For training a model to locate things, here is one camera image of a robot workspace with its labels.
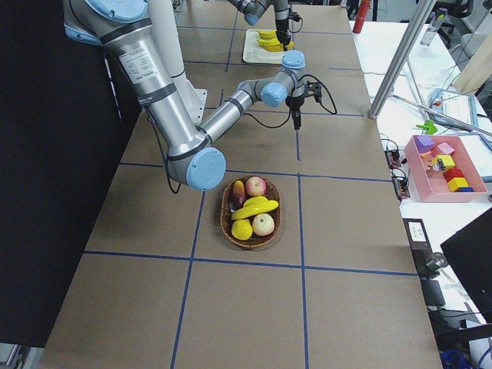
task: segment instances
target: plastic fruit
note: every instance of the plastic fruit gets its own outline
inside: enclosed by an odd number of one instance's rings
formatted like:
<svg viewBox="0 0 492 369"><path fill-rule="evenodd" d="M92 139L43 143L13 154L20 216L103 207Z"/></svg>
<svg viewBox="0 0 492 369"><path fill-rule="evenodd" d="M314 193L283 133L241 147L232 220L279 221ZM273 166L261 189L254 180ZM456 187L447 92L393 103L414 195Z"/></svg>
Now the plastic fruit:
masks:
<svg viewBox="0 0 492 369"><path fill-rule="evenodd" d="M246 191L244 190L244 183L237 180L232 185L232 192L229 194L231 209L237 210L242 208L245 201Z"/></svg>
<svg viewBox="0 0 492 369"><path fill-rule="evenodd" d="M249 240L253 235L253 228L249 222L249 219L241 219L239 221L235 221L232 224L231 233L234 238L237 238L238 240Z"/></svg>
<svg viewBox="0 0 492 369"><path fill-rule="evenodd" d="M233 221L236 221L238 219L245 219L252 217L253 215L268 213L269 211L275 210L276 208L278 208L278 201L268 200L260 202L259 204L244 206L242 209L239 209L232 213L231 219Z"/></svg>
<svg viewBox="0 0 492 369"><path fill-rule="evenodd" d="M261 177L250 177L245 187L249 196L263 196L267 191L267 183Z"/></svg>
<svg viewBox="0 0 492 369"><path fill-rule="evenodd" d="M275 229L275 221L269 214L259 214L253 219L253 232L258 236L268 236Z"/></svg>

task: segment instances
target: cable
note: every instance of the cable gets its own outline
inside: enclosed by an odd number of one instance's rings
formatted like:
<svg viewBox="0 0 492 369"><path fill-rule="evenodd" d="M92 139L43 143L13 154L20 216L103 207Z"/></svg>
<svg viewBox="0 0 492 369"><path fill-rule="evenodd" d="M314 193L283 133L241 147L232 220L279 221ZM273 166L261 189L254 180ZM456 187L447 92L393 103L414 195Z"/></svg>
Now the cable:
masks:
<svg viewBox="0 0 492 369"><path fill-rule="evenodd" d="M291 30L291 27L289 26L289 31L293 35L295 35L296 33L299 33L301 31L301 29L302 29L302 26L304 25L304 19L302 17L299 17L299 19L301 20L301 25L299 26L299 29L297 31L292 31Z"/></svg>
<svg viewBox="0 0 492 369"><path fill-rule="evenodd" d="M171 175L169 174L169 168L168 168L168 161L169 161L169 159L168 159L168 157L164 153L164 149L162 148L161 139L159 138L159 133L157 132L157 128L155 127L155 123L150 118L150 115L148 117L148 122L151 124L152 130L154 131L155 137L157 138L157 143L159 145L159 150L161 151L161 156L162 156L162 162L163 162L163 165L164 165L164 170L166 172L166 178L168 179L169 189L171 190L171 192L173 194L178 194L179 190L181 189L181 183L178 184L178 188L173 189L172 184L171 184Z"/></svg>
<svg viewBox="0 0 492 369"><path fill-rule="evenodd" d="M314 75L310 75L310 74L306 74L306 75L302 75L300 78L299 78L299 81L301 81L302 79L306 78L306 77L311 77L311 78L314 78L316 80L317 83L319 83L321 85L321 87L324 88L324 90L327 92L328 94L328 97L330 98L330 101L331 101L331 104L333 105L333 108L334 110L331 111L330 109L326 108L323 103L321 103L321 100L320 100L320 106L325 110L327 111L328 113L332 114L332 115L336 115L338 114L338 110L337 110L337 106L335 104L335 101L333 100L333 96L331 96L331 93L330 91L328 90L328 88L326 87L326 85L316 76Z"/></svg>
<svg viewBox="0 0 492 369"><path fill-rule="evenodd" d="M292 94L294 94L294 90L295 90L295 86L291 90L291 96L290 96L291 99L292 99ZM279 125L266 125L265 123L263 123L258 118L256 118L253 114L250 114L250 113L244 113L243 115L247 115L248 117L252 117L261 127L265 127L268 129L276 129L276 128L283 127L289 121L289 118L291 117L291 113L292 113L292 107L289 105L289 112L287 114L287 118L282 123L280 123Z"/></svg>
<svg viewBox="0 0 492 369"><path fill-rule="evenodd" d="M484 352L484 354L482 355L482 357L480 358L480 360L478 361L478 364L477 364L477 369L480 369L480 366L482 365L482 363L484 362L485 360L485 357L492 351L492 346L490 346L488 349L486 349L486 351Z"/></svg>
<svg viewBox="0 0 492 369"><path fill-rule="evenodd" d="M393 145L395 145L397 147L398 151L401 151L400 148L398 147L398 144L395 141L390 140L389 138L382 138L381 140L386 141L386 150L389 150L387 144L391 142Z"/></svg>

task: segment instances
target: red block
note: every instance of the red block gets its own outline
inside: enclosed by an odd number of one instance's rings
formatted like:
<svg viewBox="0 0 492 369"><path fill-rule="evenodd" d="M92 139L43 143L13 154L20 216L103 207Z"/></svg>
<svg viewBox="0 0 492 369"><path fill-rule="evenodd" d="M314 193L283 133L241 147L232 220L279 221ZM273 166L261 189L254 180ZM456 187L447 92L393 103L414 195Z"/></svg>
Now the red block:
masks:
<svg viewBox="0 0 492 369"><path fill-rule="evenodd" d="M444 178L446 179L446 182L449 182L453 178L464 178L464 175L459 168L452 168L449 171L444 172Z"/></svg>

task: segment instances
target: brown table surface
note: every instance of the brown table surface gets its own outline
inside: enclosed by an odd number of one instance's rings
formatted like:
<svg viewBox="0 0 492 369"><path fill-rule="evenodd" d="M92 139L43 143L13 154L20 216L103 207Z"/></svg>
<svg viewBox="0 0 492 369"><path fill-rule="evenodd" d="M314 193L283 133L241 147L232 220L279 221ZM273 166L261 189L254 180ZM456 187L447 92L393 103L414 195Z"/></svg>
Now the brown table surface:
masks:
<svg viewBox="0 0 492 369"><path fill-rule="evenodd" d="M441 367L346 12L294 8L296 48L340 114L307 101L295 133L243 117L216 142L222 184L178 195L142 116L40 368ZM272 10L256 28L274 27ZM247 26L223 2L178 13L206 115L238 82L278 69L241 61ZM258 103L253 114L275 125L287 109ZM218 214L224 186L250 173L277 185L283 224L266 248L241 251Z"/></svg>

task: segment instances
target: toy block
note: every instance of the toy block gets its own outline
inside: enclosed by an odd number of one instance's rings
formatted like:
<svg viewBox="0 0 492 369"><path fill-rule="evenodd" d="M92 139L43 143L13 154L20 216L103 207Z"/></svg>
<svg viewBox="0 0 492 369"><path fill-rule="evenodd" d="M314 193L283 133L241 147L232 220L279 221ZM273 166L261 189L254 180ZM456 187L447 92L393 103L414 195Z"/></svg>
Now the toy block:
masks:
<svg viewBox="0 0 492 369"><path fill-rule="evenodd" d="M432 156L438 156L438 155L452 155L454 154L455 150L447 143L443 142L436 146L435 148L432 149L431 153Z"/></svg>
<svg viewBox="0 0 492 369"><path fill-rule="evenodd" d="M430 136L417 136L415 138L415 144L420 153L430 151L436 145Z"/></svg>
<svg viewBox="0 0 492 369"><path fill-rule="evenodd" d="M454 163L453 158L450 155L438 155L430 162L431 165L436 165L437 160L442 160L444 167L446 167L446 171L454 168L456 165Z"/></svg>
<svg viewBox="0 0 492 369"><path fill-rule="evenodd" d="M472 187L463 187L460 188L457 192L475 192L475 190Z"/></svg>
<svg viewBox="0 0 492 369"><path fill-rule="evenodd" d="M425 159L427 156L431 154L432 151L421 152L421 158Z"/></svg>
<svg viewBox="0 0 492 369"><path fill-rule="evenodd" d="M456 192L460 188L469 187L467 180L464 178L453 178L447 183L447 186L451 192Z"/></svg>
<svg viewBox="0 0 492 369"><path fill-rule="evenodd" d="M444 179L446 179L446 182L449 182L453 178L464 178L461 169L451 168L449 171L444 172Z"/></svg>

